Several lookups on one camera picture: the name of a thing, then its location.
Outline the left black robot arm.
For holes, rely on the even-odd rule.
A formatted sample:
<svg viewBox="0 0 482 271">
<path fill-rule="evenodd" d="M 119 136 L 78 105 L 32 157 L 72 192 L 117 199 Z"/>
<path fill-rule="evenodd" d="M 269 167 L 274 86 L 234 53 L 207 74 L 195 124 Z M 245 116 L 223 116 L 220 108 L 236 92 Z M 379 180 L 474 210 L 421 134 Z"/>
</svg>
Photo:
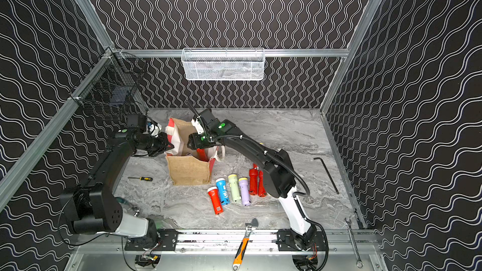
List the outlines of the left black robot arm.
<svg viewBox="0 0 482 271">
<path fill-rule="evenodd" d="M 156 157 L 174 148 L 164 132 L 156 136 L 139 129 L 121 129 L 109 139 L 105 152 L 90 170 L 86 179 L 60 196 L 62 205 L 59 222 L 78 235 L 114 234 L 126 238 L 147 238 L 155 243 L 154 223 L 147 218 L 125 215 L 113 195 L 129 159 L 138 150 Z"/>
</svg>

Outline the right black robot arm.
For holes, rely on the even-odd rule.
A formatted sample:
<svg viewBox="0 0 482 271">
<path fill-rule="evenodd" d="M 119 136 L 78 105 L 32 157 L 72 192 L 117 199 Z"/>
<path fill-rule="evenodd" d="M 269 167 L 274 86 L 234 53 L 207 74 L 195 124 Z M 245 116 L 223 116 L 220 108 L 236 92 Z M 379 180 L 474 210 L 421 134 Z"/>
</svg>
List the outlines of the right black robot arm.
<svg viewBox="0 0 482 271">
<path fill-rule="evenodd" d="M 298 250 L 316 251 L 316 237 L 323 242 L 324 256 L 316 265 L 307 259 L 306 270 L 323 270 L 330 253 L 328 237 L 323 226 L 311 220 L 303 208 L 300 197 L 311 195 L 308 185 L 295 172 L 290 156 L 285 150 L 275 151 L 255 141 L 233 122 L 217 118 L 194 116 L 192 125 L 196 133 L 190 134 L 190 149 L 206 149 L 226 146 L 251 160 L 264 173 L 264 187 L 269 195 L 277 198 L 288 217 L 294 247 Z"/>
</svg>

